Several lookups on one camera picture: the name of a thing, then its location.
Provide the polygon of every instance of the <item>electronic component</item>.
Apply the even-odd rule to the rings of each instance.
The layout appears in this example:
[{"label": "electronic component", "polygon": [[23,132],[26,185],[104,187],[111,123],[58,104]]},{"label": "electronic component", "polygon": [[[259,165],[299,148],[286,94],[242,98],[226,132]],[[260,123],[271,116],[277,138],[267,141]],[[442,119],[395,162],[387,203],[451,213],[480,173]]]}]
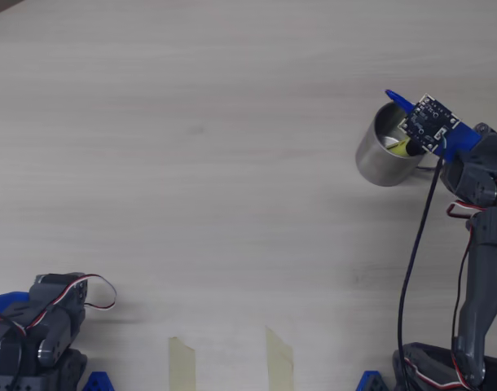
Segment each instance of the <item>electronic component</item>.
[{"label": "electronic component", "polygon": [[398,127],[426,151],[434,152],[459,123],[455,114],[426,94]]}]

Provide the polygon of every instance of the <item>tape strip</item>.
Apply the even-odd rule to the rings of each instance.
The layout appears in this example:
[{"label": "tape strip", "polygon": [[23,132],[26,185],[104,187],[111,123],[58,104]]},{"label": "tape strip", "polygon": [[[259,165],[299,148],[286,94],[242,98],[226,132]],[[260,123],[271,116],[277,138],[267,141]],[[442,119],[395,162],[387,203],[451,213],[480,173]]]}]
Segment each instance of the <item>tape strip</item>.
[{"label": "tape strip", "polygon": [[169,339],[170,391],[196,391],[196,353],[178,338]]},{"label": "tape strip", "polygon": [[292,347],[266,328],[266,362],[269,391],[293,391],[294,361]]}]

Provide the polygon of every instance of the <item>cable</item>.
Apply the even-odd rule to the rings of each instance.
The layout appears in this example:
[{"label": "cable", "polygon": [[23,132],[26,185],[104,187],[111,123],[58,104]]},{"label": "cable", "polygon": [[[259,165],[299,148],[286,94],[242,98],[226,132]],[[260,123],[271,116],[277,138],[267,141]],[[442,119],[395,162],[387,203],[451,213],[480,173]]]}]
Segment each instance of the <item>cable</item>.
[{"label": "cable", "polygon": [[48,305],[46,305],[44,310],[26,327],[26,330],[29,330],[30,328],[37,326],[46,316],[48,308],[51,305],[59,304],[68,295],[69,291],[72,288],[74,288],[77,284],[79,284],[83,281],[87,281],[88,279],[93,279],[93,278],[102,279],[107,285],[109,285],[111,287],[111,289],[114,291],[115,297],[110,305],[100,306],[100,305],[94,305],[91,303],[85,303],[84,305],[88,306],[88,307],[95,308],[96,310],[102,310],[102,311],[110,310],[112,307],[114,307],[115,304],[117,303],[117,290],[115,289],[115,287],[113,287],[112,284],[109,281],[107,281],[104,277],[102,277],[101,275],[83,275],[82,277],[75,279],[73,282],[71,282],[69,285],[67,285],[66,288],[64,288],[64,290],[54,300],[50,301],[50,303]]},{"label": "cable", "polygon": [[22,354],[24,353],[24,342],[25,342],[26,331],[21,325],[14,322],[13,320],[11,320],[10,318],[8,318],[6,315],[3,314],[0,314],[0,323],[6,324],[16,334],[17,338],[20,341],[17,371],[13,375],[13,380],[11,381],[10,385],[6,388],[6,391],[13,391],[17,385],[17,382],[19,381],[20,373],[22,372]]},{"label": "cable", "polygon": [[[444,150],[446,150],[446,139],[444,139]],[[402,284],[401,297],[398,303],[397,344],[402,376],[404,377],[404,386],[406,391],[410,391],[410,385],[407,377],[406,362],[404,361],[404,349],[402,347],[402,316],[404,314],[404,301],[406,299],[408,283],[410,282],[411,271],[413,270],[413,264],[415,263],[417,250],[419,249],[420,239],[422,238],[422,232],[424,231],[424,225],[426,224],[426,219],[428,218],[429,206],[431,205],[431,201],[433,199],[435,187],[437,187],[438,175],[441,172],[444,150],[438,158],[437,166],[435,167],[435,172],[433,173],[433,179],[431,181],[431,186],[429,187],[428,196],[426,197],[426,204],[424,206],[422,218],[420,219],[419,230],[417,231],[417,235],[415,237],[415,243],[413,244],[413,249],[411,250],[410,261],[408,262],[406,276],[404,277],[404,283]]]},{"label": "cable", "polygon": [[436,169],[436,167],[425,167],[423,165],[417,165],[416,168],[420,171],[427,171],[429,173],[432,173]]},{"label": "cable", "polygon": [[[453,213],[453,209],[455,208],[455,206],[459,207],[459,208],[462,208],[462,209],[471,210],[473,213],[472,214]],[[463,202],[461,200],[455,200],[446,209],[446,214],[449,217],[453,217],[453,218],[464,218],[464,219],[469,220],[475,213],[481,212],[483,210],[486,210],[486,208],[483,208],[483,207],[480,207],[480,206],[476,206],[476,205],[473,205],[473,204],[466,204],[465,202]]]},{"label": "cable", "polygon": [[462,273],[464,271],[464,263],[466,262],[466,257],[468,256],[469,249],[471,248],[472,242],[473,242],[473,227],[470,227],[468,245],[466,246],[466,249],[464,251],[464,255],[462,256],[462,261],[460,261],[459,280],[457,282],[457,299],[455,301],[455,308],[453,309],[453,321],[451,323],[451,360],[453,361],[453,366],[455,367],[455,371],[457,372],[457,376],[459,377],[460,383],[462,383],[462,385],[466,389],[472,389],[472,390],[477,391],[478,389],[470,386],[468,384],[468,382],[462,376],[462,372],[460,372],[459,366],[457,365],[457,362],[455,360],[455,354],[453,353],[453,340],[455,339],[455,325],[456,325],[456,319],[457,319],[457,310],[459,309],[459,303],[460,303],[460,290],[461,290],[461,285],[462,285]]},{"label": "cable", "polygon": [[432,380],[429,377],[427,377],[426,375],[424,375],[423,373],[421,373],[419,371],[418,366],[415,365],[413,362],[411,362],[408,357],[405,357],[404,361],[406,362],[406,364],[408,364],[415,371],[415,374],[417,375],[417,377],[419,379],[424,381],[426,384],[431,385],[435,389],[457,389],[457,388],[464,387],[462,385],[462,383],[460,383],[459,381],[452,381],[450,383],[445,383],[445,384],[437,383],[435,380]]}]

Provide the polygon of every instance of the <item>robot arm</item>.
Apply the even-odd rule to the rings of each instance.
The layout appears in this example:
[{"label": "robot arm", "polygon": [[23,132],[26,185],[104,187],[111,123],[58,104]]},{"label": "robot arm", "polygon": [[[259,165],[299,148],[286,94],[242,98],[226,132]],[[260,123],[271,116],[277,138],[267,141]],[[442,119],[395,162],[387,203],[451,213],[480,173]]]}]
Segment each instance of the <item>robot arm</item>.
[{"label": "robot arm", "polygon": [[406,111],[399,127],[408,137],[443,156],[446,188],[482,210],[467,224],[472,238],[466,298],[452,346],[465,380],[477,387],[485,378],[485,339],[497,314],[497,133],[486,124],[470,129],[428,95],[413,105],[393,91],[386,94]]},{"label": "robot arm", "polygon": [[18,324],[29,325],[47,309],[26,333],[24,347],[0,323],[0,389],[7,389],[20,367],[18,389],[76,391],[87,357],[69,347],[86,317],[87,281],[69,289],[58,304],[50,303],[83,275],[39,275],[29,289],[29,301],[14,302],[4,311]]},{"label": "robot arm", "polygon": [[[476,127],[486,129],[486,125]],[[483,207],[468,221],[471,244],[466,299],[460,311],[455,358],[464,378],[478,386],[485,377],[484,344],[497,315],[497,133],[482,135],[471,151],[458,151],[441,180],[463,201]]]}]

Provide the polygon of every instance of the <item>metal cup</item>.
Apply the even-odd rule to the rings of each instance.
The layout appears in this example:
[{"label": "metal cup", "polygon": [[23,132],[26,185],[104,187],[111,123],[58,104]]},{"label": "metal cup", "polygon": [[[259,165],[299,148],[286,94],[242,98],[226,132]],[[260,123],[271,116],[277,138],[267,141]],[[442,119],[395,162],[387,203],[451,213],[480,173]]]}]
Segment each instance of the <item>metal cup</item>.
[{"label": "metal cup", "polygon": [[386,104],[377,112],[357,148],[357,168],[375,185],[398,185],[410,176],[423,158],[423,155],[403,157],[387,149],[389,145],[406,138],[397,127],[405,116],[406,113],[397,104]]}]

